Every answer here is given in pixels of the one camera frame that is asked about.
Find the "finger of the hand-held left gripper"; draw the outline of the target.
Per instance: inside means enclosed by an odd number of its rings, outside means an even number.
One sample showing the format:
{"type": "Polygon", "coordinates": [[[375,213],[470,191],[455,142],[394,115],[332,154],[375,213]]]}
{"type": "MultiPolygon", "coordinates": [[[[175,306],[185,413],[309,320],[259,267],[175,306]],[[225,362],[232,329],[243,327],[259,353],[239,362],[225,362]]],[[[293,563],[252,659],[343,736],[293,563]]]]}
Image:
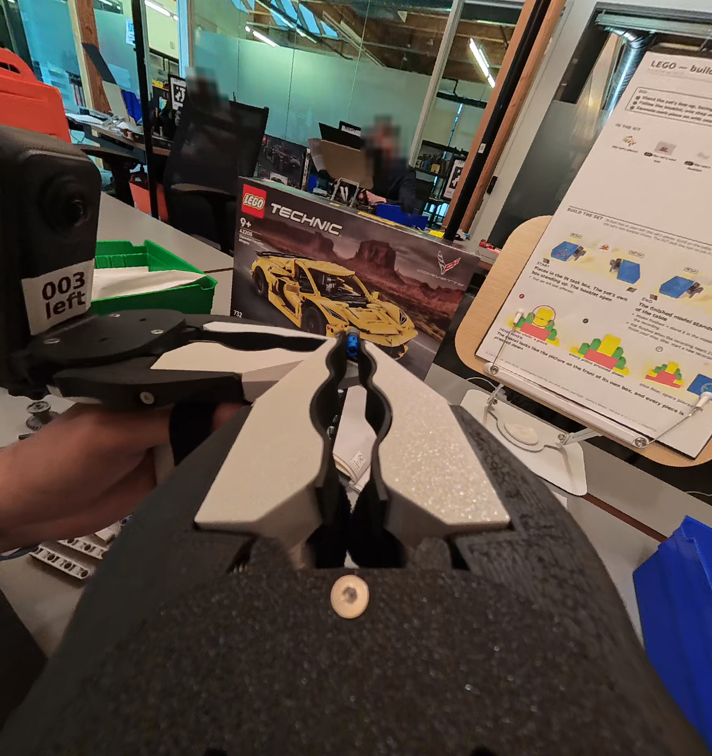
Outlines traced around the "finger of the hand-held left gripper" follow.
{"type": "Polygon", "coordinates": [[[191,343],[166,352],[151,367],[151,377],[176,379],[179,371],[198,373],[198,379],[218,378],[239,383],[247,402],[310,401],[327,381],[326,359],[332,343],[312,352],[290,348],[243,351],[219,343],[191,343]]]}
{"type": "Polygon", "coordinates": [[[329,341],[325,336],[306,334],[280,326],[211,321],[201,326],[205,340],[238,350],[315,350],[329,341]]]}

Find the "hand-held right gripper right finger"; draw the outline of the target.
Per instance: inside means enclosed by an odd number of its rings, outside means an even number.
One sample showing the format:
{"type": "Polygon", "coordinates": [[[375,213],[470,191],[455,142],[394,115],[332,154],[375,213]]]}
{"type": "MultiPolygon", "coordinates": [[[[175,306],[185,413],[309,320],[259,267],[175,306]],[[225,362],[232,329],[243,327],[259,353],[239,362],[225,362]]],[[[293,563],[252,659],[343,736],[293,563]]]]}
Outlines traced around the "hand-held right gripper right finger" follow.
{"type": "Polygon", "coordinates": [[[393,358],[353,339],[370,478],[353,508],[353,561],[399,568],[425,539],[505,530],[511,518],[451,406],[393,358]]]}

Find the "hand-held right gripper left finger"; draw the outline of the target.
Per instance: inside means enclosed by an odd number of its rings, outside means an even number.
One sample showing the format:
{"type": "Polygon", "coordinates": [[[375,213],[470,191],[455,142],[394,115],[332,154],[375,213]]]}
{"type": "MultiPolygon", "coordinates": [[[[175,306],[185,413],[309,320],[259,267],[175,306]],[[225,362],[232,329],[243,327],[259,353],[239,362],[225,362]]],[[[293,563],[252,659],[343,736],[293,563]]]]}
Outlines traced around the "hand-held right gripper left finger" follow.
{"type": "Polygon", "coordinates": [[[306,546],[318,568],[344,565],[350,518],[329,428],[349,363],[328,339],[253,403],[194,523],[205,531],[306,546]]]}

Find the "lego set box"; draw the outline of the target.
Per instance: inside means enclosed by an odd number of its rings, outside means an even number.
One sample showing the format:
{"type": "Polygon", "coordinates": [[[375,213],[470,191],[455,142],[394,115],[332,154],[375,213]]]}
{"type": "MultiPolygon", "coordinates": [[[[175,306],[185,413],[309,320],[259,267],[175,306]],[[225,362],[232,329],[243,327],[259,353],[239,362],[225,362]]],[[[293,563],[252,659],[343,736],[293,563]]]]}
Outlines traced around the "lego set box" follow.
{"type": "Polygon", "coordinates": [[[232,315],[324,337],[354,327],[426,378],[479,258],[284,184],[238,190],[232,315]]]}

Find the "person's left hand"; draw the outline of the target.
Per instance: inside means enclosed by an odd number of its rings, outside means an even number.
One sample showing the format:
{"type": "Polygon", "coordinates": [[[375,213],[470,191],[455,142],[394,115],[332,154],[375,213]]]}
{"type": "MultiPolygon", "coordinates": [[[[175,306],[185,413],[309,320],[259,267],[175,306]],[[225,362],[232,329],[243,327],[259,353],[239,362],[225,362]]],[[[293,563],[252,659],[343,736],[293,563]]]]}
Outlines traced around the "person's left hand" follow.
{"type": "Polygon", "coordinates": [[[106,411],[77,404],[31,438],[0,448],[0,554],[93,534],[156,486],[153,449],[170,408],[106,411]]]}

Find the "green plastic bin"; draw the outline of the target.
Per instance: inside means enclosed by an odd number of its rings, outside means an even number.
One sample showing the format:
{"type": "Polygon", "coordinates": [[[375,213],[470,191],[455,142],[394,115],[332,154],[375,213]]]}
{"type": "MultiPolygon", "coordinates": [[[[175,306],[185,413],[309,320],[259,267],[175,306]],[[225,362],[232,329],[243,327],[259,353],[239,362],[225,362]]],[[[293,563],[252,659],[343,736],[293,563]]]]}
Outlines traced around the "green plastic bin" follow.
{"type": "Polygon", "coordinates": [[[169,309],[207,315],[217,282],[153,241],[98,241],[91,311],[169,309]]]}

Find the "open instruction booklet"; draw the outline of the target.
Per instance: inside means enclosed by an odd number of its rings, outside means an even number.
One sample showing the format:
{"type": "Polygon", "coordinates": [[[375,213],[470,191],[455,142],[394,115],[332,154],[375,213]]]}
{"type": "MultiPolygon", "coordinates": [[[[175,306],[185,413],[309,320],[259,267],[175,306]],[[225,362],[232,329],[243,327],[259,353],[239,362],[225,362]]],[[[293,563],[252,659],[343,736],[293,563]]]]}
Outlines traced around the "open instruction booklet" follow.
{"type": "Polygon", "coordinates": [[[376,433],[366,420],[366,398],[363,387],[348,389],[332,450],[337,470],[346,477],[351,489],[358,492],[370,480],[376,441],[376,433]]]}

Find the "orange fabric bag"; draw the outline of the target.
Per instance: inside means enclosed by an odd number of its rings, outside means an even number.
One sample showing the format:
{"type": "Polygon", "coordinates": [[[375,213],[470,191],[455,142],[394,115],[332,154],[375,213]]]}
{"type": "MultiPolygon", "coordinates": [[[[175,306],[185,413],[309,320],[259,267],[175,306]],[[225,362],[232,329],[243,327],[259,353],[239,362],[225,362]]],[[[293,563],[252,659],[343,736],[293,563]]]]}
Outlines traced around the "orange fabric bag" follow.
{"type": "Polygon", "coordinates": [[[20,56],[1,47],[0,125],[58,137],[71,143],[59,90],[39,81],[20,56]]]}

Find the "black floor lamp pole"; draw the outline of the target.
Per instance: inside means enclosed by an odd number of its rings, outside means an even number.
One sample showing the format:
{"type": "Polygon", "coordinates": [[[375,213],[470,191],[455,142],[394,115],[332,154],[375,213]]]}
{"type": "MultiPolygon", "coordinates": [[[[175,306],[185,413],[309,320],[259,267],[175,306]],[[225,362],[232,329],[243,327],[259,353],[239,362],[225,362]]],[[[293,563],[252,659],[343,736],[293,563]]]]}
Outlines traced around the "black floor lamp pole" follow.
{"type": "Polygon", "coordinates": [[[149,69],[150,49],[147,34],[145,2],[131,1],[131,13],[134,24],[134,45],[136,53],[136,71],[139,96],[142,108],[143,149],[145,168],[149,180],[150,214],[155,220],[160,219],[158,208],[158,181],[154,176],[154,151],[152,140],[152,77],[149,69]]]}

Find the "black mesh office chair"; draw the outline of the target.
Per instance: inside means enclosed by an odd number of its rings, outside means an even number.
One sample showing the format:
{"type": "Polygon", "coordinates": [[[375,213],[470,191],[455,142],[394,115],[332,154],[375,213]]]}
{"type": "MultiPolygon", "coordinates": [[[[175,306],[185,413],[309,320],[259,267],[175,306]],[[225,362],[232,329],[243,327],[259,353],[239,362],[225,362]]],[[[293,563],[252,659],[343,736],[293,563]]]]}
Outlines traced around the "black mesh office chair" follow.
{"type": "Polygon", "coordinates": [[[234,255],[242,183],[255,176],[269,113],[211,92],[186,96],[164,169],[173,227],[234,255]]]}

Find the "cardboard box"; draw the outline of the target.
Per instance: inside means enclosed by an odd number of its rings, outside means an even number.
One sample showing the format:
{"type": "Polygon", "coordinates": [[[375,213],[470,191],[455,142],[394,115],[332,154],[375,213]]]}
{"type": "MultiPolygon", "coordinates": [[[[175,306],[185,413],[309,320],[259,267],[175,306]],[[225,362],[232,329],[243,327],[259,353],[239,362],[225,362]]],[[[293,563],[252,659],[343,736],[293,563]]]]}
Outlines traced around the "cardboard box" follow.
{"type": "Polygon", "coordinates": [[[365,150],[314,137],[307,140],[307,146],[317,172],[326,171],[335,180],[344,179],[363,189],[372,189],[372,162],[365,150]]]}

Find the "blue wristband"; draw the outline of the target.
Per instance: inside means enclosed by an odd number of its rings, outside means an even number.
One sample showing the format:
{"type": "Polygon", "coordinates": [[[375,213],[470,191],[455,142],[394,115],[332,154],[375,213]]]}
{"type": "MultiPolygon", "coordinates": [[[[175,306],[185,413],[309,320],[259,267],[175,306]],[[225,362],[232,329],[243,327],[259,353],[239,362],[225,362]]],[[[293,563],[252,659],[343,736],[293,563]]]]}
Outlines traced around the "blue wristband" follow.
{"type": "Polygon", "coordinates": [[[11,455],[0,448],[0,561],[29,553],[39,544],[28,535],[37,516],[30,505],[33,488],[23,474],[22,468],[13,470],[11,455]]]}

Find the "blue plastic bin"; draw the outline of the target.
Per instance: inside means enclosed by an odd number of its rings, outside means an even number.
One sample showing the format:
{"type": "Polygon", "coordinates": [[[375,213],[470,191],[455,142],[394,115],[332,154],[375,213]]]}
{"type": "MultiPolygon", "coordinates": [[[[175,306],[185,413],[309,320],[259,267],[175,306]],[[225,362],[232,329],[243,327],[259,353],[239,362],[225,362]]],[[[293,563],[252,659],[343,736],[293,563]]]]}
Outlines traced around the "blue plastic bin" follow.
{"type": "Polygon", "coordinates": [[[712,752],[712,528],[685,517],[634,589],[649,659],[712,752]]]}

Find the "task instruction sheet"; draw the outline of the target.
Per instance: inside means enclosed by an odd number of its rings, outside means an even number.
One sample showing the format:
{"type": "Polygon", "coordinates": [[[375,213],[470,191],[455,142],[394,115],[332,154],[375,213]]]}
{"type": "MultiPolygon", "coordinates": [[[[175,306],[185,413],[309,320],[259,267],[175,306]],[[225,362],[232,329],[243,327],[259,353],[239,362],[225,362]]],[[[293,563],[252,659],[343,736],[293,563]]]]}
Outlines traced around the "task instruction sheet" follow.
{"type": "Polygon", "coordinates": [[[628,445],[712,441],[712,58],[647,53],[475,355],[628,445]]]}

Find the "silver air duct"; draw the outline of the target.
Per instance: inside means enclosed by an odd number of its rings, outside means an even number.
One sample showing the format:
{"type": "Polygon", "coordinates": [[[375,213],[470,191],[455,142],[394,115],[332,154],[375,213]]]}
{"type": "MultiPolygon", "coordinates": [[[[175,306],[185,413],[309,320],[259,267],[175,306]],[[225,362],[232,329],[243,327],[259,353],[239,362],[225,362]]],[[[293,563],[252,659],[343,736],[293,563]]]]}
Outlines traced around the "silver air duct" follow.
{"type": "Polygon", "coordinates": [[[601,131],[629,85],[645,52],[655,41],[656,33],[606,26],[608,39],[614,43],[614,52],[608,67],[608,78],[603,92],[598,117],[601,131]]]}

